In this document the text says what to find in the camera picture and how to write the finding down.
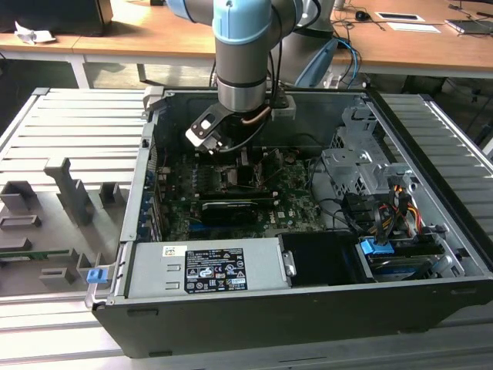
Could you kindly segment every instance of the blue cable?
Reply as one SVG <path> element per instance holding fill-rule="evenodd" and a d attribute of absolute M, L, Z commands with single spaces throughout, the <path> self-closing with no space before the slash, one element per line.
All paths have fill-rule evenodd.
<path fill-rule="evenodd" d="M 354 70 L 353 70 L 353 77 L 351 78 L 351 81 L 349 82 L 349 84 L 347 85 L 347 88 L 349 89 L 351 84 L 353 83 L 354 79 L 356 79 L 356 71 L 357 71 L 357 56 L 356 56 L 356 52 L 354 51 L 354 49 L 349 45 L 347 44 L 347 42 L 345 42 L 344 40 L 342 39 L 339 39 L 338 37 L 335 37 L 335 39 L 340 42 L 342 45 L 346 46 L 352 53 L 353 55 L 353 60 L 354 60 Z"/>

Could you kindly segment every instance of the motherboard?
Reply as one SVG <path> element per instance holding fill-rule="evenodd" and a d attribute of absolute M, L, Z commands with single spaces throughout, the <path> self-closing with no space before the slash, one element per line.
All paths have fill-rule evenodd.
<path fill-rule="evenodd" d="M 307 189 L 308 161 L 263 148 L 223 159 L 182 154 L 159 170 L 166 241 L 275 237 L 324 230 Z"/>

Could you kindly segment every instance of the paper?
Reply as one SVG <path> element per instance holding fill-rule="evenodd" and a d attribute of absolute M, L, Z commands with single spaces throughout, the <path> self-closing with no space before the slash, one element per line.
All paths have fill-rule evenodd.
<path fill-rule="evenodd" d="M 440 33 L 440 31 L 438 31 L 438 29 L 436 29 L 432 25 L 420 25 L 416 23 L 395 23 L 395 22 L 388 22 L 387 24 L 395 31 Z"/>
<path fill-rule="evenodd" d="M 34 45 L 40 42 L 56 41 L 50 31 L 33 31 L 22 27 L 17 22 L 15 23 L 16 31 L 14 34 L 19 37 L 23 42 L 29 45 Z"/>

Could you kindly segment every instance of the copper pipe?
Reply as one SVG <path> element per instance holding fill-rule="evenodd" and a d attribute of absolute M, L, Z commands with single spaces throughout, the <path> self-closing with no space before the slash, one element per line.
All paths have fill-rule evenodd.
<path fill-rule="evenodd" d="M 270 113 L 270 111 L 272 110 L 272 108 L 270 108 L 269 106 L 266 106 L 265 109 L 260 112 L 258 115 L 256 115 L 254 118 L 252 119 L 241 119 L 241 123 L 243 125 L 253 125 L 255 123 L 258 123 L 262 118 L 264 118 L 267 114 Z"/>

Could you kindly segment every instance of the computer mouse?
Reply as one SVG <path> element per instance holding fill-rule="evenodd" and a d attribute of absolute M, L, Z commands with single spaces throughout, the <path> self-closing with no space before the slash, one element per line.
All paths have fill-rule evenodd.
<path fill-rule="evenodd" d="M 370 15 L 368 13 L 366 13 L 366 12 L 363 12 L 362 10 L 358 10 L 356 12 L 356 15 L 354 17 L 359 22 L 365 22 L 368 19 L 370 19 Z"/>

